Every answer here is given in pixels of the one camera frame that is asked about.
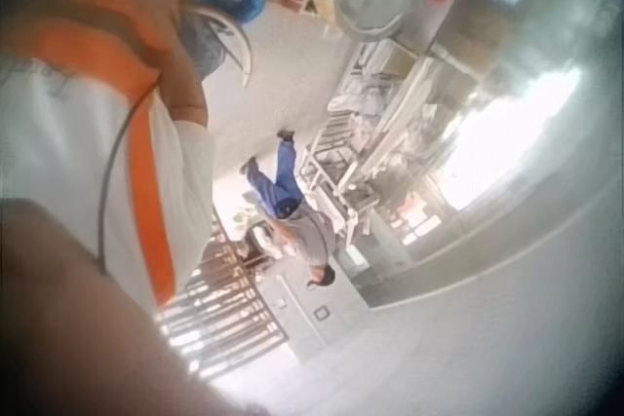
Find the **blue jeans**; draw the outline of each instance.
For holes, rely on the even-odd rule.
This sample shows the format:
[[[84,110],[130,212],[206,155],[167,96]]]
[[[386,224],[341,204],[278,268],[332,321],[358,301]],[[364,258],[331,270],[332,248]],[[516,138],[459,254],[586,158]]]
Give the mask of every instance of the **blue jeans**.
[[[274,218],[281,217],[276,208],[284,200],[291,199],[297,204],[303,200],[303,194],[294,180],[295,159],[294,144],[282,140],[277,150],[275,183],[260,171],[257,164],[250,164],[247,168],[247,180],[262,200],[266,212]]]

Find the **gray shirt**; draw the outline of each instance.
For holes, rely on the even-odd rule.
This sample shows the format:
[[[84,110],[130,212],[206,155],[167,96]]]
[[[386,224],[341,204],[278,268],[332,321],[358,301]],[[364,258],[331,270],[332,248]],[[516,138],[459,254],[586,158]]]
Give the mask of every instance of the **gray shirt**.
[[[297,236],[296,255],[311,267],[325,267],[335,250],[332,221],[305,201],[281,223]]]

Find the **orange and white shirt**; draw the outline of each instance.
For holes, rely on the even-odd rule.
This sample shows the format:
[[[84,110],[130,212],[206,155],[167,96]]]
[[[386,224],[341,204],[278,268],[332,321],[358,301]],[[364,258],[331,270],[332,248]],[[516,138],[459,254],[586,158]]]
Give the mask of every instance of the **orange and white shirt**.
[[[161,45],[127,1],[78,0],[87,8],[73,17],[48,12],[0,56],[0,197],[42,206],[93,254],[113,142],[158,77],[142,53]],[[214,151],[208,130],[173,121],[157,91],[123,136],[105,211],[106,270],[145,311],[171,299],[201,260]]]

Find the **metal gate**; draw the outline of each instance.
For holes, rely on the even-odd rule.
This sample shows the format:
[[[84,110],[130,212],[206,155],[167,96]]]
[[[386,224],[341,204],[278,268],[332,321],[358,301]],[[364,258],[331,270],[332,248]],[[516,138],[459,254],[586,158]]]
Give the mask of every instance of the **metal gate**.
[[[213,379],[288,341],[213,208],[213,235],[184,289],[156,317],[171,346]]]

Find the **man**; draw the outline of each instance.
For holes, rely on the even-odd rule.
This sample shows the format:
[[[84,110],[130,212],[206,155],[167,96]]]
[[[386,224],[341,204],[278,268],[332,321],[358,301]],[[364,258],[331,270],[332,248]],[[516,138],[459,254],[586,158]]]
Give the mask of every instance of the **man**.
[[[176,0],[2,1],[0,413],[252,414],[191,378],[150,317],[212,225]]]
[[[32,0],[2,30],[2,197],[45,208],[147,312],[212,228],[214,144],[176,1]]]
[[[255,157],[245,163],[241,173],[261,199],[266,220],[275,234],[308,265],[312,276],[308,286],[329,286],[335,279],[335,271],[329,263],[336,248],[332,221],[307,204],[296,183],[294,132],[282,130],[277,136],[280,145],[275,182],[259,170]]]

